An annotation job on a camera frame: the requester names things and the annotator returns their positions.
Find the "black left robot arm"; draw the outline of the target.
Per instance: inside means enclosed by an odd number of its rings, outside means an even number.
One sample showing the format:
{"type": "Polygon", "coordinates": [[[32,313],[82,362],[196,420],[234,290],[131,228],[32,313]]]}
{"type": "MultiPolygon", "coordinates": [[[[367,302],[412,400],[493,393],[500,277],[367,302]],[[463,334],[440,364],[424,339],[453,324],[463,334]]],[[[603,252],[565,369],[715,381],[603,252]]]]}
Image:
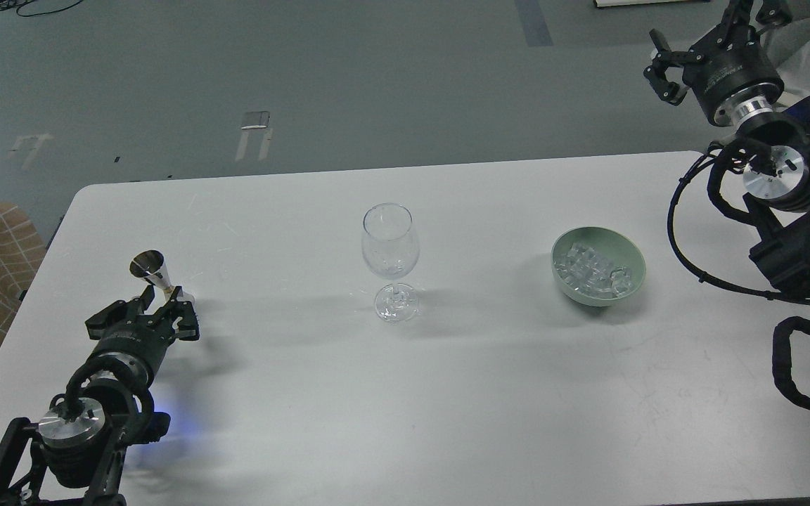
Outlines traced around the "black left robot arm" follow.
{"type": "Polygon", "coordinates": [[[118,300],[86,320],[96,345],[38,422],[16,417],[0,443],[0,505],[48,505],[47,475],[79,496],[60,505],[123,505],[127,451],[167,435],[169,414],[155,409],[151,385],[175,342],[200,337],[193,298],[174,286],[148,313],[155,288],[118,300]]]}

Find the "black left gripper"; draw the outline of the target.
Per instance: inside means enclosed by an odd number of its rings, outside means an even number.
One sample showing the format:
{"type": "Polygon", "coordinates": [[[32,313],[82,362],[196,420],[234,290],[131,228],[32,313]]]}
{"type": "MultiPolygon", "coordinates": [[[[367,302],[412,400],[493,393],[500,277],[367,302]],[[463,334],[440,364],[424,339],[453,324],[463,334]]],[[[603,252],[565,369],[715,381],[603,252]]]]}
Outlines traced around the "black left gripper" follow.
{"type": "Polygon", "coordinates": [[[118,358],[145,384],[154,382],[173,343],[200,339],[192,295],[176,286],[166,304],[148,314],[154,296],[154,287],[147,286],[141,295],[114,301],[86,320],[88,336],[97,342],[92,358],[118,358]]]}

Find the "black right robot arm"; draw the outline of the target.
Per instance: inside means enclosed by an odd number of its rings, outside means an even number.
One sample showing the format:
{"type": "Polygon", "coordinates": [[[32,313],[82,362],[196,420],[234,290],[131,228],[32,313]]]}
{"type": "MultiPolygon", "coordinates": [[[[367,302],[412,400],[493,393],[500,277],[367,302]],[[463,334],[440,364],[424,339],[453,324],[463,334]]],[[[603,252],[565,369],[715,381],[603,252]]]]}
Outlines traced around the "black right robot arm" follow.
{"type": "MultiPolygon", "coordinates": [[[[679,263],[701,284],[810,306],[810,96],[782,105],[785,84],[761,42],[762,33],[791,22],[785,1],[765,1],[756,15],[751,1],[731,1],[720,22],[683,51],[650,30],[655,48],[643,74],[662,102],[676,106],[694,93],[711,125],[734,129],[728,140],[710,142],[669,201],[667,237],[679,263]],[[771,289],[720,279],[679,249],[675,212],[682,193],[703,171],[714,208],[757,231],[759,242],[749,257],[771,289]]],[[[771,372],[779,393],[810,411],[810,396],[792,375],[796,332],[810,336],[810,320],[791,316],[775,326],[771,372]]]]}

